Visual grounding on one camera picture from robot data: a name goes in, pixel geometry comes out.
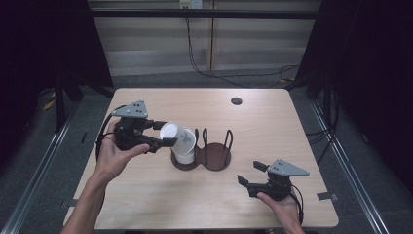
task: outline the black curtain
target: black curtain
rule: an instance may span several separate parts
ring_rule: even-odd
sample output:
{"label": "black curtain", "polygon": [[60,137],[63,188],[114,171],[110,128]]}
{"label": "black curtain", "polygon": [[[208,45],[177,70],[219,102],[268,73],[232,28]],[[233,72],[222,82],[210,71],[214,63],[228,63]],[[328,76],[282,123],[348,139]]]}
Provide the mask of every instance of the black curtain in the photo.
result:
{"label": "black curtain", "polygon": [[297,79],[315,98],[326,74],[361,131],[413,193],[413,2],[324,0]]}
{"label": "black curtain", "polygon": [[56,11],[87,10],[87,0],[17,0],[0,3],[2,165],[30,120],[40,91],[60,75],[112,87],[92,16]]}

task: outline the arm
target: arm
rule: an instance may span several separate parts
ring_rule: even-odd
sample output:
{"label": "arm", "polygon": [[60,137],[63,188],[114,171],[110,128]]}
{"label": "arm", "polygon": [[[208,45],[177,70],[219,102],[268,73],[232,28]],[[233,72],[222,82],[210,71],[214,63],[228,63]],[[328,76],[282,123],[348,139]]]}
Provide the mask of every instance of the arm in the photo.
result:
{"label": "arm", "polygon": [[273,210],[277,222],[287,234],[304,233],[298,218],[297,204],[292,197],[287,196],[284,200],[278,202],[262,192],[258,193],[257,197]]}
{"label": "arm", "polygon": [[[116,122],[109,124],[107,133],[113,133],[115,124]],[[140,144],[130,150],[121,151],[115,145],[115,136],[106,135],[100,147],[96,168],[60,233],[93,233],[107,185],[124,170],[131,158],[148,150],[149,145]]]}

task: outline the small round object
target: small round object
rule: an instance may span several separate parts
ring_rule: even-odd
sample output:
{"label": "small round object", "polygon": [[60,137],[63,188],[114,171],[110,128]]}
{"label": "small round object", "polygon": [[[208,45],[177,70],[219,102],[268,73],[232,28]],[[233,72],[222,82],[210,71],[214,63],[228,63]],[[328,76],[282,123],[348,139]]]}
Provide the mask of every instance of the small round object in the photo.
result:
{"label": "small round object", "polygon": [[241,105],[243,103],[243,100],[239,97],[233,97],[231,99],[231,102],[235,105]]}

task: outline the white cup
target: white cup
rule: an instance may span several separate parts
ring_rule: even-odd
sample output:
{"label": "white cup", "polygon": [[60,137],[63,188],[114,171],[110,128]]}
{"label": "white cup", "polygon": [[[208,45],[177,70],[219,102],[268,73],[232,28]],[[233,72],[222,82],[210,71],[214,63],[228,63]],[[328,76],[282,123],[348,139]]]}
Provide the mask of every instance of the white cup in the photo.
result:
{"label": "white cup", "polygon": [[192,158],[194,157],[195,134],[190,129],[184,129],[175,122],[167,122],[160,130],[160,137],[177,138],[175,146],[171,148],[175,155],[185,157],[192,151]]}
{"label": "white cup", "polygon": [[175,154],[175,159],[181,164],[190,164],[193,163],[194,158],[194,148],[186,154]]}

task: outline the wire cup holder frame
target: wire cup holder frame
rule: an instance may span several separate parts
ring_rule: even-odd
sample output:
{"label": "wire cup holder frame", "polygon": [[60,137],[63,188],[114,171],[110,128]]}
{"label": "wire cup holder frame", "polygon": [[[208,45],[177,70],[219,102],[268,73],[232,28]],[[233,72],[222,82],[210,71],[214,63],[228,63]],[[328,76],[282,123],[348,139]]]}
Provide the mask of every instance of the wire cup holder frame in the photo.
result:
{"label": "wire cup holder frame", "polygon": [[[229,145],[227,147],[228,137],[231,136]],[[234,135],[231,130],[227,131],[225,142],[222,143],[208,143],[207,142],[207,128],[203,130],[204,148],[198,146],[199,131],[195,129],[195,148],[194,148],[194,162],[190,164],[181,164],[171,150],[170,158],[173,165],[182,171],[189,171],[202,164],[211,171],[222,171],[228,167],[231,162],[231,147],[234,141]]]}

